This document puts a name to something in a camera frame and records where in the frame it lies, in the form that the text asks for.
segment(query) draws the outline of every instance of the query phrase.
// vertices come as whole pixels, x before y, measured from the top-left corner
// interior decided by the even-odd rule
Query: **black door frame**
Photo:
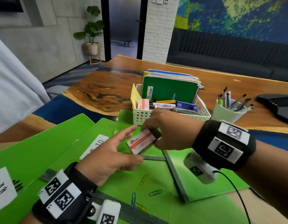
[[[143,48],[144,48],[144,36],[146,27],[146,15],[147,15],[148,0],[141,0],[140,19],[139,21],[139,35],[138,35],[138,51],[137,59],[142,60]],[[109,61],[111,57],[111,34],[109,23],[109,0],[101,0],[101,15],[104,22],[104,44],[105,44],[105,60]]]

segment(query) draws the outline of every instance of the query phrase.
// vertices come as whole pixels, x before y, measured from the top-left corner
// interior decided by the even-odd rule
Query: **hand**
[[[169,110],[154,110],[141,130],[158,127],[162,137],[154,143],[160,150],[182,150],[191,148],[204,121]]]
[[[117,147],[120,142],[132,137],[137,127],[133,125],[118,132],[90,152],[75,168],[97,186],[103,185],[116,170],[134,170],[143,162],[143,157],[117,152]]]

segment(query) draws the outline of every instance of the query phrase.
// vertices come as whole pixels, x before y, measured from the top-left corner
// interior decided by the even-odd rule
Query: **wrist strap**
[[[97,185],[95,185],[82,173],[75,169],[74,166],[76,164],[77,162],[69,165],[64,173],[62,173],[62,171],[58,172],[58,174],[49,182],[49,184],[47,184],[40,191],[40,193],[43,192],[47,189],[48,186],[50,188],[54,188],[55,186],[52,186],[52,182],[59,183],[57,184],[58,188],[49,195],[50,198],[44,200],[43,196],[40,196],[42,199],[38,200],[32,208],[33,215],[42,223],[79,223],[84,217],[88,215],[89,208],[93,202],[93,193],[96,191]],[[56,180],[58,175],[63,177],[63,181],[62,179]],[[77,192],[77,196],[72,196],[70,194],[68,191],[70,186],[71,188],[76,188],[76,190],[79,192]],[[65,208],[59,206],[59,204],[67,203],[66,198],[64,201],[62,201],[62,195],[64,195],[64,192],[68,192],[69,195],[74,198],[71,204],[69,204],[67,207],[64,206]],[[60,200],[61,202],[57,204],[57,206],[59,206],[62,211],[59,212],[59,216],[56,216],[55,212],[52,212],[53,206],[51,205],[58,203]]]
[[[219,170],[239,170],[256,150],[256,139],[231,123],[207,120],[192,147],[204,161]]]

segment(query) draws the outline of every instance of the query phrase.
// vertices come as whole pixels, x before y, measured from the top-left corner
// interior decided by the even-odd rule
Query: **white curtain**
[[[0,40],[0,133],[48,101],[41,82]]]

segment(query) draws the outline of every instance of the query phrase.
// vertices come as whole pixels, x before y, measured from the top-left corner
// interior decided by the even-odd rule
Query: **plastic basket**
[[[141,86],[142,84],[136,85],[138,93],[140,93]],[[207,110],[204,102],[199,98],[199,96],[197,97],[197,106],[199,108],[198,113],[201,114],[201,116],[195,116],[195,115],[189,115],[189,114],[181,114],[181,115],[190,116],[190,117],[200,119],[203,121],[209,120],[211,115],[209,111]],[[144,121],[150,117],[151,112],[152,112],[151,110],[142,110],[142,109],[133,108],[133,124],[142,126]]]

